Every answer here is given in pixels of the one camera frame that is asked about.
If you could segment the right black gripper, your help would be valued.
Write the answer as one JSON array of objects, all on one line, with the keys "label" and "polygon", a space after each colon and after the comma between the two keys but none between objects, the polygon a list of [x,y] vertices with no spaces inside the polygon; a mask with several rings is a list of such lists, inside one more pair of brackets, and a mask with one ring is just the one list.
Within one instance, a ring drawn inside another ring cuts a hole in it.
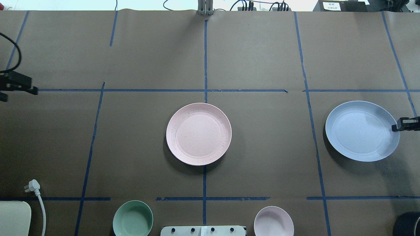
[{"label": "right black gripper", "polygon": [[420,131],[420,117],[408,118],[401,117],[397,121],[397,125],[392,125],[391,129],[393,132],[404,131],[404,130],[415,130]]}]

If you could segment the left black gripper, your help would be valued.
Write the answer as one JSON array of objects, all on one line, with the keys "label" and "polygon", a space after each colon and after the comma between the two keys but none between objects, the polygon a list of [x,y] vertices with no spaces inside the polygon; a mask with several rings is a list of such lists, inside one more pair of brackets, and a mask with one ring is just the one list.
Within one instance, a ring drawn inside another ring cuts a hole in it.
[{"label": "left black gripper", "polygon": [[0,100],[8,101],[8,95],[3,91],[24,91],[38,95],[38,87],[32,87],[32,78],[21,73],[11,71],[0,76]]}]

